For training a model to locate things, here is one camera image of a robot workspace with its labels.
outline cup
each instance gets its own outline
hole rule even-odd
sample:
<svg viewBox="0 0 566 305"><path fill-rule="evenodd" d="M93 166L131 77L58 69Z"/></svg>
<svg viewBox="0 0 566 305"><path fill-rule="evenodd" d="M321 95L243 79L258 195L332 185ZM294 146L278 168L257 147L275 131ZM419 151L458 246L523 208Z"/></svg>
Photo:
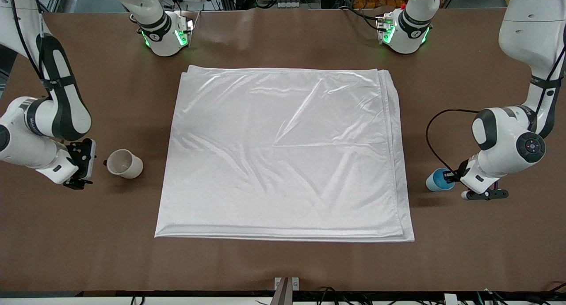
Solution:
<svg viewBox="0 0 566 305"><path fill-rule="evenodd" d="M129 150L119 149L108 156L107 169L113 175L133 179L141 174L143 162Z"/></svg>
<svg viewBox="0 0 566 305"><path fill-rule="evenodd" d="M454 188L454 182L447 183L444 180L444 172L448 172L446 168L438 168L436 169L428 178L426 179L426 187L428 190L437 192L437 191L446 191Z"/></svg>

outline green light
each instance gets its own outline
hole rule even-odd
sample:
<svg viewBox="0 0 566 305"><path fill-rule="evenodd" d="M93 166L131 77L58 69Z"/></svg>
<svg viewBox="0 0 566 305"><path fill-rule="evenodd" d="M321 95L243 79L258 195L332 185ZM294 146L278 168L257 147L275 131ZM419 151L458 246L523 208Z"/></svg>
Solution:
<svg viewBox="0 0 566 305"><path fill-rule="evenodd" d="M149 47L149 41L147 41L147 38L145 37L145 34L143 33L143 31L141 32L141 34L143 35L143 38L145 40L145 45L147 45Z"/></svg>
<svg viewBox="0 0 566 305"><path fill-rule="evenodd" d="M424 32L423 40L421 41L421 44L423 44L423 43L426 41L426 35L428 34L428 31L429 31L429 30L430 30L430 27L427 27L427 28L426 28L426 31Z"/></svg>
<svg viewBox="0 0 566 305"><path fill-rule="evenodd" d="M186 45L187 37L181 31L175 31L175 35L177 36L180 45Z"/></svg>
<svg viewBox="0 0 566 305"><path fill-rule="evenodd" d="M383 41L385 43L390 43L391 42L391 37L393 36L393 33L395 32L395 25L393 25L393 27L390 29L390 31L387 31L389 33L389 36L386 34L383 37Z"/></svg>

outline white cloth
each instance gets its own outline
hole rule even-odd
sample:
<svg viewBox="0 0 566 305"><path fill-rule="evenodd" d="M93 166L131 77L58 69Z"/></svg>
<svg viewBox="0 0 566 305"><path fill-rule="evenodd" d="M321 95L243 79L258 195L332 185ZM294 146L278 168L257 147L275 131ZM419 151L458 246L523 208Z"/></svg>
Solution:
<svg viewBox="0 0 566 305"><path fill-rule="evenodd" d="M413 241L389 72L190 66L155 236Z"/></svg>

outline white mounting plate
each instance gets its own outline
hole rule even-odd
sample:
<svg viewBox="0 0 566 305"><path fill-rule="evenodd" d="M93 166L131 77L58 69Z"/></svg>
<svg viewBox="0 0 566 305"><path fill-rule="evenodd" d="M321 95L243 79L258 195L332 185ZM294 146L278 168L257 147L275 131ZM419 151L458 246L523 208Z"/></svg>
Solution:
<svg viewBox="0 0 566 305"><path fill-rule="evenodd" d="M277 287L279 286L279 282L281 281L281 277L276 277L275 278L275 290L277 289ZM298 291L299 290L299 278L298 277L293 277L291 279L292 283L293 283L293 291Z"/></svg>

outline brown table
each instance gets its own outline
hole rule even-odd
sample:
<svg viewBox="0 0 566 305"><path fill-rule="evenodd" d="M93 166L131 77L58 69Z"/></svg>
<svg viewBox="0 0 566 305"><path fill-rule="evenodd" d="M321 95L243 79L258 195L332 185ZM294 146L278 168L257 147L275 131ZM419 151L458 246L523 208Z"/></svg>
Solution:
<svg viewBox="0 0 566 305"><path fill-rule="evenodd" d="M99 156L93 185L73 191L34 170L0 164L0 289L263 290L295 276L301 289L541 290L566 280L566 112L558 102L548 154L508 176L510 198L465 202L463 186L431 193L440 167L428 120L445 108L507 106L526 98L529 68L497 44L503 10L443 9L417 53L378 45L352 13L301 9L204 12L192 48L157 57L127 15L48 15L93 117ZM154 239L172 112L189 65L388 69L398 89L414 243L289 243ZM18 58L2 99L41 95ZM447 114L432 143L453 166L478 151L471 114ZM135 180L102 161L128 148L144 160Z"/></svg>

